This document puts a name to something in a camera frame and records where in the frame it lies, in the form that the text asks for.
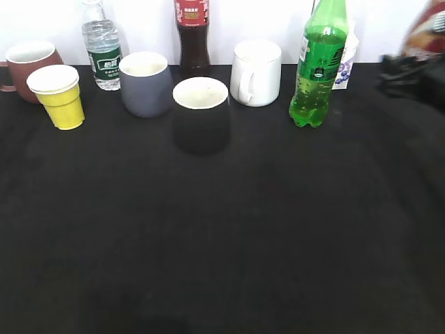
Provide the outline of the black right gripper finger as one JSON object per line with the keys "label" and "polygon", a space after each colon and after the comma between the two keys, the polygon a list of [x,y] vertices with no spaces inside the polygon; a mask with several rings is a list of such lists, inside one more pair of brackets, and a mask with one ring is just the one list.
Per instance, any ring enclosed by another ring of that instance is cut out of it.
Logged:
{"label": "black right gripper finger", "polygon": [[421,61],[416,56],[385,54],[381,57],[377,89],[387,96],[415,96],[427,65],[427,60]]}

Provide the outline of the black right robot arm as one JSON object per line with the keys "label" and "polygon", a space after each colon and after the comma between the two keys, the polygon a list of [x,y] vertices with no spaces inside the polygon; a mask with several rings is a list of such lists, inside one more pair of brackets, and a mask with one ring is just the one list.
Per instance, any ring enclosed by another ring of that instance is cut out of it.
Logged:
{"label": "black right robot arm", "polygon": [[427,60],[384,55],[377,89],[388,97],[426,103],[444,112],[444,54]]}

